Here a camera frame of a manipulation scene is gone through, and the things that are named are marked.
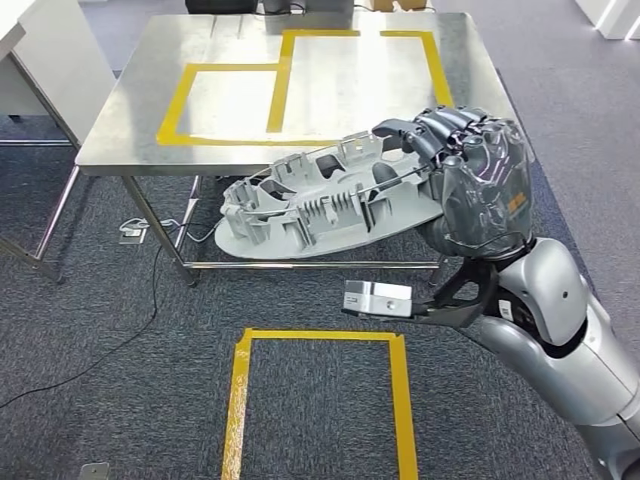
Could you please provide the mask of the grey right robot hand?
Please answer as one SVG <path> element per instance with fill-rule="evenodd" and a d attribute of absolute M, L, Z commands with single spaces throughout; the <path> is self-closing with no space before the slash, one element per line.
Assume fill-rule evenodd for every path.
<path fill-rule="evenodd" d="M 416 153 L 429 170 L 441 216 L 419 227 L 447 256 L 500 257 L 532 236 L 530 150 L 521 127 L 475 107 L 426 108 L 412 120 L 390 118 L 372 132 Z"/>

